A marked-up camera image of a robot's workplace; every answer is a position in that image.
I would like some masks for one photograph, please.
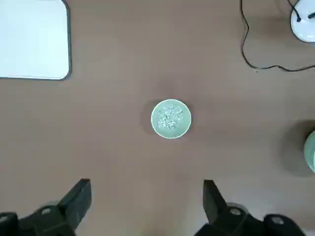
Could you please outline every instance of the green object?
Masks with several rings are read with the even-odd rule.
[[[189,130],[191,113],[185,103],[176,99],[167,99],[154,107],[151,124],[160,136],[177,139]]]
[[[315,131],[313,131],[304,143],[304,158],[310,169],[315,173]]]

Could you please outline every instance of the black cable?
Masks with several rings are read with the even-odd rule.
[[[300,68],[297,68],[297,69],[288,69],[288,68],[285,68],[281,65],[270,65],[270,66],[267,66],[267,67],[257,67],[253,64],[251,64],[249,62],[249,60],[246,58],[245,56],[245,53],[244,53],[244,44],[246,42],[246,39],[247,39],[247,36],[249,34],[249,31],[250,31],[250,25],[248,24],[248,21],[244,15],[244,11],[243,11],[243,0],[240,0],[240,11],[241,11],[241,15],[242,15],[242,19],[244,20],[245,22],[245,34],[244,34],[244,37],[243,37],[243,40],[242,40],[242,43],[241,43],[241,52],[242,52],[242,56],[246,62],[246,64],[248,66],[250,66],[251,68],[253,69],[256,69],[256,70],[265,70],[265,69],[271,69],[271,68],[279,68],[283,71],[286,71],[286,72],[298,72],[298,71],[303,71],[303,70],[308,70],[308,69],[311,69],[311,68],[314,68],[315,67],[315,64],[314,65],[308,65],[308,66],[305,66],[305,67],[300,67]]]
[[[315,17],[315,12],[313,12],[312,14],[310,14],[310,15],[308,16],[309,19],[312,19],[312,18],[314,18],[314,17]]]
[[[287,0],[287,2],[290,4],[291,8],[292,8],[292,11],[295,12],[296,14],[296,17],[297,17],[297,22],[300,22],[302,19],[300,17],[300,14],[297,12],[297,10],[295,9],[295,7],[292,5],[292,3],[290,2],[290,0]]]

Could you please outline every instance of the table surface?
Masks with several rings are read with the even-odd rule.
[[[0,209],[21,216],[82,177],[93,206],[78,235],[193,235],[203,179],[258,218],[286,214],[314,231],[315,177],[303,142],[315,128],[315,70],[250,69],[237,0],[69,0],[73,73],[0,81]],[[285,0],[244,0],[257,65],[315,63]],[[153,106],[187,103],[192,127],[165,140]]]

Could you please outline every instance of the white device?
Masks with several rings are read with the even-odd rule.
[[[315,0],[299,0],[295,9],[300,15],[300,21],[295,11],[291,14],[291,28],[295,36],[303,42],[315,42]]]
[[[64,0],[0,0],[0,78],[65,79],[69,19]]]

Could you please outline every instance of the screw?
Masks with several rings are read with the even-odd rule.
[[[284,221],[278,217],[278,216],[275,216],[275,217],[272,217],[271,220],[275,223],[275,224],[278,224],[278,225],[283,225],[284,224]]]
[[[233,214],[233,215],[241,215],[241,211],[237,208],[231,208],[230,209],[230,212]]]
[[[46,209],[41,211],[42,215],[45,215],[45,214],[48,214],[48,213],[50,213],[50,209],[49,208],[46,208]]]
[[[2,216],[2,217],[0,217],[0,223],[6,221],[7,219],[8,219],[7,216]]]

